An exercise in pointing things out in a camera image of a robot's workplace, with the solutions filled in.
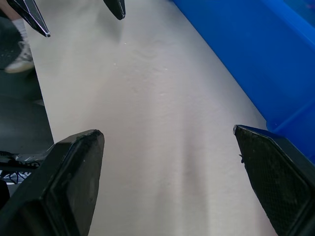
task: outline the white shoe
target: white shoe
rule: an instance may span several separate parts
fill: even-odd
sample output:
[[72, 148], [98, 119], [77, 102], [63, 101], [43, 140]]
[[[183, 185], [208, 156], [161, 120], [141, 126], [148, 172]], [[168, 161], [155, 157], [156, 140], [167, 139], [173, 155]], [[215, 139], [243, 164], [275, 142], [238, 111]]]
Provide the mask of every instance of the white shoe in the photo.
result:
[[21, 53], [10, 65], [4, 69], [6, 73], [19, 73], [34, 68], [34, 61], [29, 43], [26, 41], [21, 41], [18, 42], [18, 44], [21, 48]]

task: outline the blue plastic bin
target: blue plastic bin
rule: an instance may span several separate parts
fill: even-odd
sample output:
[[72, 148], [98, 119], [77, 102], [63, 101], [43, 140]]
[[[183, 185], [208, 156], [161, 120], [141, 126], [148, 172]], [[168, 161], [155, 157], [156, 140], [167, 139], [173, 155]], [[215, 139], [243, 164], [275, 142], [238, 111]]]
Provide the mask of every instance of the blue plastic bin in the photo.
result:
[[315, 11], [306, 7], [300, 12], [307, 5], [302, 0], [174, 2], [267, 120], [268, 129], [287, 137], [315, 163]]

